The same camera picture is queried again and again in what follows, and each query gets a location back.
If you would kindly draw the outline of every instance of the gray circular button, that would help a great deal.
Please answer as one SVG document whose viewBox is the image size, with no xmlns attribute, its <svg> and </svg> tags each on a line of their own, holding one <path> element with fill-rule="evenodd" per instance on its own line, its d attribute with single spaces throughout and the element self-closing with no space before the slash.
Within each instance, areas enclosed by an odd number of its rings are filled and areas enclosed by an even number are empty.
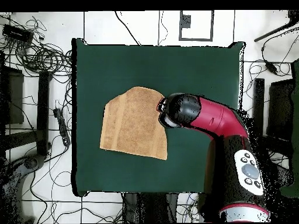
<svg viewBox="0 0 299 224">
<path fill-rule="evenodd" d="M 242 166 L 242 172 L 243 174 L 254 180 L 259 177 L 259 170 L 251 164 L 245 164 L 244 166 Z"/>
<path fill-rule="evenodd" d="M 252 185 L 252 180 L 250 178 L 246 178 L 244 180 L 244 182 L 247 184 L 247 185 Z"/>
</svg>

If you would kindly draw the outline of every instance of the green table surface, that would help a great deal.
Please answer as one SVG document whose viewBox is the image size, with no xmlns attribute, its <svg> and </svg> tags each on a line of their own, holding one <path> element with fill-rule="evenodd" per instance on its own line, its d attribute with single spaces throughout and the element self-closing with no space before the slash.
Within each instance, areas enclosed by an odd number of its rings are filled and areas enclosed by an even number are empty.
<svg viewBox="0 0 299 224">
<path fill-rule="evenodd" d="M 86 45 L 77 39 L 78 192 L 202 192 L 207 135 L 166 129 L 167 160 L 103 150 L 99 148 L 103 109 L 109 100 L 135 86 L 164 96 L 204 95 L 237 108 L 243 48 L 242 42 L 230 48 L 157 47 Z"/>
</svg>

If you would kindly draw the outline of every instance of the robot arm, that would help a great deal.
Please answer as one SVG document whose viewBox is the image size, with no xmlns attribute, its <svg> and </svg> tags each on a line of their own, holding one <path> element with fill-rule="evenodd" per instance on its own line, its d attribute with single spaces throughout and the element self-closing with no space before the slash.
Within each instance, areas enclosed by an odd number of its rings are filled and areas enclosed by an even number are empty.
<svg viewBox="0 0 299 224">
<path fill-rule="evenodd" d="M 245 124 L 233 109 L 193 94 L 163 98 L 157 110 L 165 128 L 185 127 L 207 134 L 214 145 L 206 174 L 212 181 L 205 208 L 227 222 L 267 222 L 265 195 L 258 162 Z"/>
</svg>

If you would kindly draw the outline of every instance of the tan towel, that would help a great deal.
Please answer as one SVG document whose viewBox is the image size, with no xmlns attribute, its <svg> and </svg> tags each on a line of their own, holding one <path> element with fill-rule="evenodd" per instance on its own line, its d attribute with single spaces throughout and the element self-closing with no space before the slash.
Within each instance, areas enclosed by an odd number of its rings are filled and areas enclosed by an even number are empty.
<svg viewBox="0 0 299 224">
<path fill-rule="evenodd" d="M 159 123 L 159 92 L 133 87 L 105 106 L 100 148 L 167 159 L 167 139 Z"/>
</svg>

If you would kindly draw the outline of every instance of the gray button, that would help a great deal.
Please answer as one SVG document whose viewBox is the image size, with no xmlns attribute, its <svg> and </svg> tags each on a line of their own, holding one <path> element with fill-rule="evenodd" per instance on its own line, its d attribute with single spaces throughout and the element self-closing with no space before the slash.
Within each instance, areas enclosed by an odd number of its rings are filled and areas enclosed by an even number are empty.
<svg viewBox="0 0 299 224">
<path fill-rule="evenodd" d="M 244 181 L 247 185 L 252 185 L 252 180 L 250 178 L 246 178 Z"/>
<path fill-rule="evenodd" d="M 255 181 L 255 186 L 260 189 L 260 183 L 258 181 Z"/>
<path fill-rule="evenodd" d="M 256 180 L 259 177 L 259 170 L 251 164 L 245 164 L 242 167 L 242 172 L 243 174 L 254 180 Z"/>
</svg>

